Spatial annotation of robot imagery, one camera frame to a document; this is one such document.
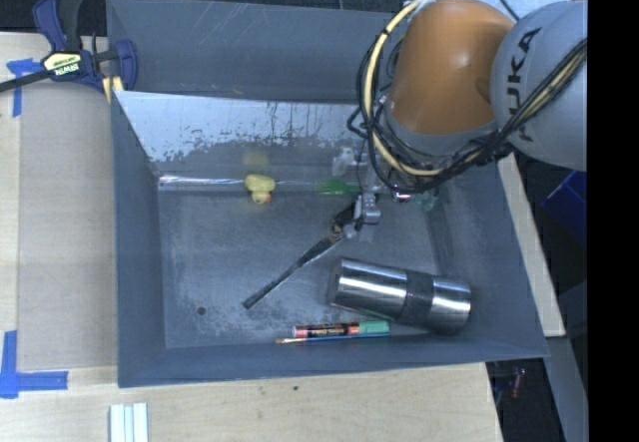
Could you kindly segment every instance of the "yellow clamp label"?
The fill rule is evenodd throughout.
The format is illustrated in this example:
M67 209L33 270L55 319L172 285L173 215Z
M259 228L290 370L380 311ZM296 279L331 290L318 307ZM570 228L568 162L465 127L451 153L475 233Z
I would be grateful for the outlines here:
M81 62L80 54L58 53L47 57L43 66L47 71L52 71L56 77L61 77L80 70Z

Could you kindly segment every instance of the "blue tape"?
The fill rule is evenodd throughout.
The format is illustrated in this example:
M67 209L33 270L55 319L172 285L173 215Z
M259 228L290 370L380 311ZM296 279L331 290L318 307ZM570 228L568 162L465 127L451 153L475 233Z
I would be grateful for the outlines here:
M69 371L19 373L16 370L18 332L4 334L2 367L0 368L0 398L15 399L22 391L66 390Z
M22 75L29 73L38 73L44 70L42 65L38 61L33 59L20 59L18 61L9 61L7 63L9 71L15 75L16 78L22 77ZM13 117L17 118L22 114L22 88L17 87L13 92Z

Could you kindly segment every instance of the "green marker cap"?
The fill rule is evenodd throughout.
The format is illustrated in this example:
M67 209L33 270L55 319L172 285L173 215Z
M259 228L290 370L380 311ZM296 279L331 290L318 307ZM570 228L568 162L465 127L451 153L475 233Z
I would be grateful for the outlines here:
M390 326L387 321L361 321L359 323L360 334L382 334L390 332Z

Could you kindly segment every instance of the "green object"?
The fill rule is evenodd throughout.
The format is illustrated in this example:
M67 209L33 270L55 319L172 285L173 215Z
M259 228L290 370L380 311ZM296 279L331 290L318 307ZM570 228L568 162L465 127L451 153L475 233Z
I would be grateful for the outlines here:
M316 194L322 196L345 196L359 194L361 192L359 185L353 185L335 178L319 182L315 187Z
M390 332L390 326L387 321L361 321L359 323L360 334L382 334Z

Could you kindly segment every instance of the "marker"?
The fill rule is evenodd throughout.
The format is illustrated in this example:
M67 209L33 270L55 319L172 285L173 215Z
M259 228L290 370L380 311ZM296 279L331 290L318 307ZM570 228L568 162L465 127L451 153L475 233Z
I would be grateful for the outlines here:
M276 339L276 344L289 344L295 342L323 342L323 341L344 341L345 339L367 339L372 337L389 337L390 332L381 332L376 334L358 334L358 335L326 335L324 337L285 337L284 339Z
M315 325L296 325L293 327L293 338L310 339L315 337L366 335L390 332L388 322L349 321L344 323L322 323Z

